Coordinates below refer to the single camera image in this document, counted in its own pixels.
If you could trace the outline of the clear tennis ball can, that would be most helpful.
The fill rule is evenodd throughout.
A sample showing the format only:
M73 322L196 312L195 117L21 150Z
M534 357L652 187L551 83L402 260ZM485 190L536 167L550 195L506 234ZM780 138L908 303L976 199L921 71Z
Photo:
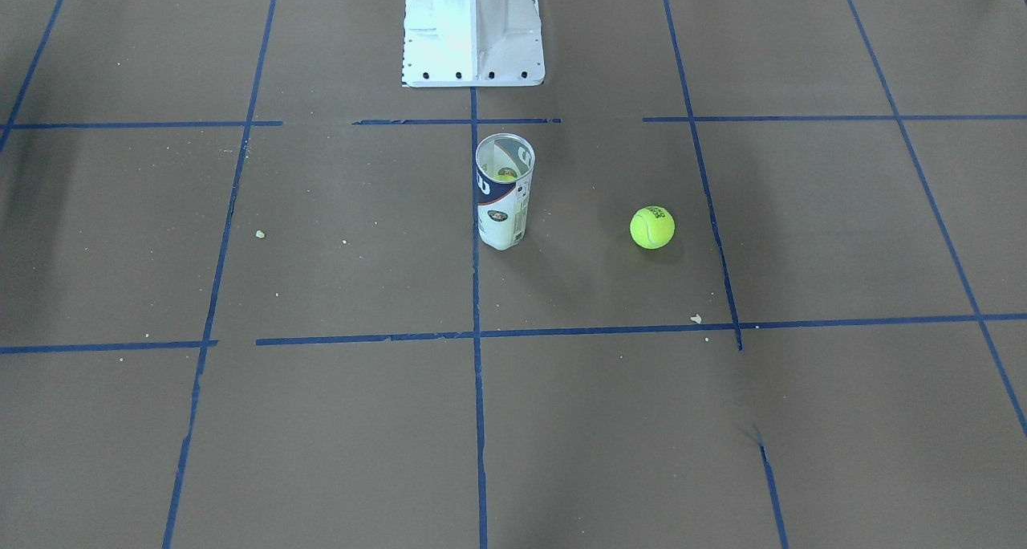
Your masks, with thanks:
M481 241L495 250L514 248L527 230L535 151L528 140L514 133L493 133L474 151L477 228ZM493 180L500 169L511 169L516 182Z

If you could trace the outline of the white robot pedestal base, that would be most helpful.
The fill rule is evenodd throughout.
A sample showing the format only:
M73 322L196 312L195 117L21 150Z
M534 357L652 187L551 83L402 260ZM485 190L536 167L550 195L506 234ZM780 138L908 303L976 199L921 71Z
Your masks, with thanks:
M539 0L404 0L401 84L539 86L546 79Z

